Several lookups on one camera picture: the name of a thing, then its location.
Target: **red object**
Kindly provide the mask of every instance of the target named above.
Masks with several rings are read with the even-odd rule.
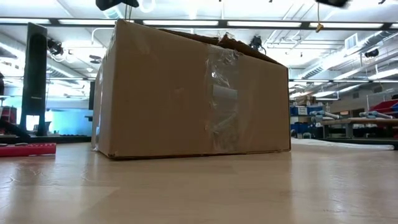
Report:
[[[55,154],[56,150],[56,143],[36,143],[25,146],[10,145],[0,147],[0,157]]]
[[[372,106],[370,111],[377,111],[379,113],[389,114],[392,113],[392,106],[398,103],[398,100],[389,100],[379,103],[376,106]]]

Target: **workbench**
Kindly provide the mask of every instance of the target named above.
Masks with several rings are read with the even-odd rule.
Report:
[[[329,136],[329,126],[342,124],[345,126],[346,130],[346,138],[353,138],[354,124],[377,124],[377,125],[385,125],[390,128],[394,126],[398,126],[398,119],[369,119],[369,118],[347,118],[347,119],[336,119],[329,121],[321,121],[321,125],[323,126],[323,137],[327,138]]]

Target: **red tray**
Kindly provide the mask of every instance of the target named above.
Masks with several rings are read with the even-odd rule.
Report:
[[[0,157],[55,154],[56,150],[56,143],[35,143],[25,146],[9,145],[0,147]]]

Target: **wooden floor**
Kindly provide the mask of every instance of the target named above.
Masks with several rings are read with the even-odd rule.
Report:
[[[110,161],[88,144],[0,158],[0,223],[398,223],[398,153]]]

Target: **cardboard box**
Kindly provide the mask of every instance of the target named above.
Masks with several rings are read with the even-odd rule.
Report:
[[[287,69],[275,60],[227,36],[117,22],[96,79],[92,143],[103,154],[289,151],[289,129]]]

